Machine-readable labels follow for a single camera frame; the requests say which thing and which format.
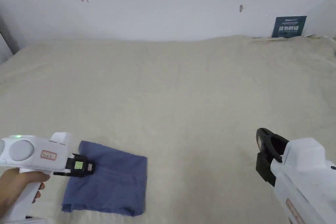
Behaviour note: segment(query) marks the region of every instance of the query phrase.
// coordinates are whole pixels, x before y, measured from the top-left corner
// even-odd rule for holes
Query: beige blanket
[[[146,212],[61,212],[53,176],[31,214],[50,223],[288,223],[255,171],[259,127],[314,137],[336,161],[330,39],[55,42],[0,65],[0,132],[55,131],[148,157]]]

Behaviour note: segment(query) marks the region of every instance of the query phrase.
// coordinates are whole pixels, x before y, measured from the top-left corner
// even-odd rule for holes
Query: green sticker
[[[74,168],[81,170],[83,168],[83,162],[76,161],[76,163],[74,164]]]

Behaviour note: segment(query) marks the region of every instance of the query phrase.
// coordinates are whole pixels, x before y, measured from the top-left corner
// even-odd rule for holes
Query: hand
[[[6,170],[0,177],[0,218],[10,209],[19,198],[26,185],[33,182],[40,182],[39,190],[44,189],[44,183],[50,179],[50,175],[43,172],[19,173],[18,168]],[[41,197],[41,193],[36,193],[35,199]]]

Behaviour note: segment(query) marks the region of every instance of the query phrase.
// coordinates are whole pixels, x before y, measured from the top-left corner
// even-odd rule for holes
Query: blue cloth
[[[94,174],[71,177],[62,211],[93,210],[137,216],[145,211],[147,158],[82,141],[79,154],[96,163]]]

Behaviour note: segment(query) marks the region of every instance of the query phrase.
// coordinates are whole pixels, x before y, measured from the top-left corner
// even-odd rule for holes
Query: round button
[[[10,146],[9,155],[14,161],[26,160],[34,152],[34,146],[27,140],[19,140]]]

